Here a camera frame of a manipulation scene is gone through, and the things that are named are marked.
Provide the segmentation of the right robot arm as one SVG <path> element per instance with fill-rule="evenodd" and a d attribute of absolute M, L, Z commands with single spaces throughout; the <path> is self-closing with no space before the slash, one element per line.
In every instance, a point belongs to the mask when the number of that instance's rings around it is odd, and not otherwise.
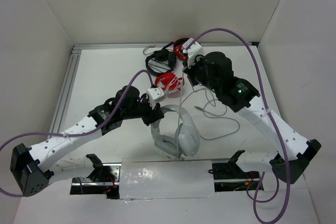
<path fill-rule="evenodd" d="M 249 81 L 234 76 L 232 61 L 215 51 L 183 61 L 191 85 L 212 90 L 219 102 L 250 122 L 275 148 L 275 153 L 237 151 L 229 160 L 235 178 L 246 172 L 273 173 L 294 184 L 316 156 L 321 144 L 289 126 L 274 110 L 265 107 L 262 96 Z"/>

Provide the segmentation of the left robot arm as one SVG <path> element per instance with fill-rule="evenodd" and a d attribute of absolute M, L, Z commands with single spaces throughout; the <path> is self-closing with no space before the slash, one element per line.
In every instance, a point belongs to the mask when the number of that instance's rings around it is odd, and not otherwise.
<path fill-rule="evenodd" d="M 124 120 L 141 119 L 150 125 L 164 117 L 159 101 L 164 99 L 162 88 L 150 87 L 140 95 L 137 88 L 125 86 L 114 98 L 91 110 L 81 121 L 62 133 L 32 145 L 21 143 L 13 148 L 10 171 L 22 196 L 33 196 L 50 184 L 68 178 L 87 178 L 93 182 L 103 179 L 117 181 L 113 170 L 103 164 L 95 154 L 83 158 L 65 160 L 65 156 L 84 144 L 101 138 L 119 128 Z"/>

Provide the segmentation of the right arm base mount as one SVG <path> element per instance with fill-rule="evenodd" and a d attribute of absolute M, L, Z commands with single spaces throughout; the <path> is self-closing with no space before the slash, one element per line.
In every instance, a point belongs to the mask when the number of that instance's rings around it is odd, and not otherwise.
<path fill-rule="evenodd" d="M 256 188 L 260 179 L 257 171 L 243 172 L 236 164 L 236 155 L 231 158 L 212 159 L 212 166 L 208 173 L 213 176 L 215 192 L 243 191 L 252 184 L 251 189 Z"/>

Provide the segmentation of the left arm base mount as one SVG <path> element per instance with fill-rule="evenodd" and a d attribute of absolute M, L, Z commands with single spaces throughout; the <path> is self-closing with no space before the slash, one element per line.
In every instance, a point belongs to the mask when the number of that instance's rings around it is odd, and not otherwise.
<path fill-rule="evenodd" d="M 104 195 L 107 199 L 120 199 L 121 163 L 105 163 L 101 172 L 71 181 L 70 195 Z"/>

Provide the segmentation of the white grey headphones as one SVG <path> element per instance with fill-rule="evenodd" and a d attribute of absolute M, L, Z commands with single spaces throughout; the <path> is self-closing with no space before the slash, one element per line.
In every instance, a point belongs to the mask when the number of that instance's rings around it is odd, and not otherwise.
<path fill-rule="evenodd" d="M 173 137 L 160 133 L 160 122 L 157 120 L 151 124 L 151 134 L 154 146 L 168 158 L 179 159 L 181 155 L 195 156 L 200 147 L 200 133 L 191 115 L 181 106 L 175 104 L 165 105 L 160 108 L 163 114 L 175 112 L 182 121 Z"/>

